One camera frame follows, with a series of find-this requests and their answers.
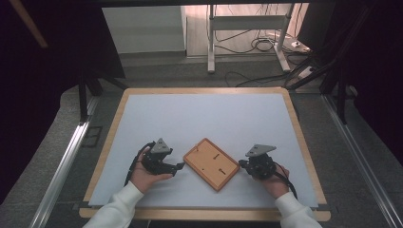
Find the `rectangular wooden board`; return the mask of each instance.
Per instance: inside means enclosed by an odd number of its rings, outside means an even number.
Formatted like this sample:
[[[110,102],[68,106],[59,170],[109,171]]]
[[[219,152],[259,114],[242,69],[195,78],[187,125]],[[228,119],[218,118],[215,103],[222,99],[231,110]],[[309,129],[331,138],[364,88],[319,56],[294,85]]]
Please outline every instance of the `rectangular wooden board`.
[[[236,161],[206,138],[190,149],[183,160],[216,191],[220,191],[240,169]]]

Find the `gray floor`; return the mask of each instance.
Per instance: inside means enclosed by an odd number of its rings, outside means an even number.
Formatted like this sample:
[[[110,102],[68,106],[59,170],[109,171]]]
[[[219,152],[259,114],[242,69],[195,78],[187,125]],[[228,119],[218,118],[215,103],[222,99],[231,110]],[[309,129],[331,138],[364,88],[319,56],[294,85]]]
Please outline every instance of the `gray floor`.
[[[122,79],[122,82],[132,87],[227,86],[227,83],[234,86],[245,79],[235,74],[225,77],[229,71],[236,71],[249,78],[281,73],[273,56],[218,58],[215,74],[207,73],[204,59],[186,59],[175,54],[158,58],[152,55],[142,58],[126,55],[122,57],[122,62],[127,77]],[[283,83],[284,79],[246,86],[282,86]],[[317,93],[319,83],[320,80],[311,82],[291,96],[319,180],[332,210],[331,220],[323,222],[322,225],[339,228],[388,227],[346,143],[340,137],[323,98]],[[80,227],[86,222],[86,219],[79,217],[75,206],[83,198],[97,153],[100,152],[108,125],[123,93],[114,85],[104,81],[102,84],[105,92],[91,122],[91,127],[102,128],[101,138],[95,147],[80,149],[49,216],[47,227]],[[29,227],[79,122],[78,108],[78,90],[74,87],[63,95],[61,108],[47,136],[20,180],[0,206],[1,227]],[[347,101],[346,118],[351,132],[397,211],[403,211],[402,166],[359,116],[353,100]]]

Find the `table leg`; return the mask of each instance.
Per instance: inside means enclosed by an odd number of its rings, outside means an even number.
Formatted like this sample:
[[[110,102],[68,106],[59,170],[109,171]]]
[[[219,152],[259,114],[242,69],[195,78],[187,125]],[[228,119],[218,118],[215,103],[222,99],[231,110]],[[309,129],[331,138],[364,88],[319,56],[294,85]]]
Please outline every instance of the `table leg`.
[[[279,63],[281,64],[282,71],[284,72],[291,71],[291,68],[288,65],[287,60],[284,56],[284,52],[282,51],[282,46],[284,44],[285,35],[287,34],[288,25],[290,25],[291,14],[293,13],[293,9],[294,9],[294,3],[291,4],[290,8],[287,11],[287,14],[285,15],[284,24],[281,33],[279,35],[278,42],[275,43],[275,52],[276,55],[278,56]]]
[[[215,56],[214,56],[214,5],[210,5],[210,17],[209,17],[209,41],[208,41],[208,59],[207,70],[209,73],[214,73],[215,68]]]

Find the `person's arm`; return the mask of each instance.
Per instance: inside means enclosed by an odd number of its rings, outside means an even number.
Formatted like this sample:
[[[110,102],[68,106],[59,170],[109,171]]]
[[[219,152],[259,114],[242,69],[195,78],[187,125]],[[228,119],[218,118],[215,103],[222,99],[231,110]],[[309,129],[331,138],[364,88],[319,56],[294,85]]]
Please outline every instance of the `person's arm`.
[[[144,152],[141,154],[127,185],[114,194],[110,202],[103,206],[84,227],[128,227],[133,219],[136,203],[144,196],[152,184],[156,181],[172,178],[171,174],[149,174],[140,162],[143,159]]]
[[[134,207],[143,195],[129,181],[84,227],[128,227],[134,216]]]
[[[283,166],[278,166],[277,172],[286,177],[290,173]],[[282,216],[280,222],[282,228],[321,227],[314,219],[311,208],[300,204],[280,178],[273,176],[268,180],[263,180],[261,183],[267,192],[276,199],[275,205]]]

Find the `wooden frame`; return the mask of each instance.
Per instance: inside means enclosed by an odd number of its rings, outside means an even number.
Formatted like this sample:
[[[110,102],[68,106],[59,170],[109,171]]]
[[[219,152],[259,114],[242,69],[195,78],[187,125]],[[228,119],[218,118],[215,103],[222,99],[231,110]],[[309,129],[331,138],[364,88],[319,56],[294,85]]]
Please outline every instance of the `wooden frame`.
[[[264,94],[264,93],[277,93],[281,94],[284,102],[287,106],[288,113],[293,125],[293,128],[297,135],[297,141],[302,153],[302,157],[306,163],[311,181],[314,186],[314,190],[317,196],[317,203],[319,205],[327,205],[327,201],[324,197],[322,188],[320,186],[319,179],[317,177],[317,171],[309,154],[308,146],[302,134],[302,130],[299,126],[297,115],[291,102],[288,91],[280,87],[267,87],[267,88],[129,88],[125,91],[119,107],[116,111],[115,118],[112,122],[112,126],[109,129],[104,148],[101,152],[97,166],[95,167],[93,176],[86,190],[86,195],[83,201],[89,201],[92,193],[101,177],[101,173],[106,163],[106,158],[110,151],[113,139],[117,132],[119,122],[125,111],[125,104],[129,95],[132,94]],[[98,208],[80,208],[80,216],[83,218],[91,218]],[[328,210],[314,210],[314,214],[318,221],[326,221],[331,217],[331,213]],[[231,209],[175,209],[175,208],[153,208],[153,209],[136,209],[135,219],[173,219],[173,220],[252,220],[252,221],[278,221],[281,219],[281,215],[278,210],[262,210],[262,209],[245,209],[245,210],[231,210]]]

